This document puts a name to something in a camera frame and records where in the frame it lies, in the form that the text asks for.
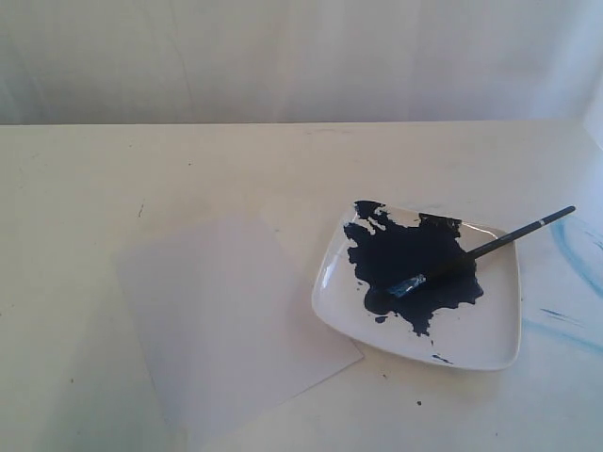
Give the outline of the white square plate with paint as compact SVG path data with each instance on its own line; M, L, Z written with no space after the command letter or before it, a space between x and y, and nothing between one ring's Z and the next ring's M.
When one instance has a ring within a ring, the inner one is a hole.
M500 370L516 358L516 246L460 219L357 201L324 255L312 307L327 325L425 363Z

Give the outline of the black paintbrush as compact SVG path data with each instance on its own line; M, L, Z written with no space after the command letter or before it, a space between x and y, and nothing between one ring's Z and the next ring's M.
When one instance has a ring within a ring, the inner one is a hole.
M576 211L575 205L564 207L560 211L550 214L544 218L533 221L532 223L525 225L519 229L509 232L501 237L496 238L486 244L483 244L473 250L465 252L463 255L459 255L452 260L448 260L443 264L439 265L430 270L426 270L422 273L415 275L412 278L399 282L387 289L387 293L396 297L401 298L407 294L416 290L419 286L424 283L429 283L438 280L442 277L447 276L450 273L456 273L459 270L467 267L469 264L475 263L475 261L482 256L498 250L514 241L531 234L541 228L544 228L548 224L555 222L561 218L564 218Z

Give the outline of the white paper sheet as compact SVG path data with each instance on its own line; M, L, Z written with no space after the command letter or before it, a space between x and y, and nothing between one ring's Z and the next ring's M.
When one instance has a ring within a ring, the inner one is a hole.
M311 283L260 220L205 222L116 267L164 418L192 450L362 357L314 314Z

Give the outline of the white backdrop curtain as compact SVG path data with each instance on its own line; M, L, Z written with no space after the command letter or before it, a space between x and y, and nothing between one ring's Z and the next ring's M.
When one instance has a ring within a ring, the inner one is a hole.
M576 117L598 1L5 1L1 121Z

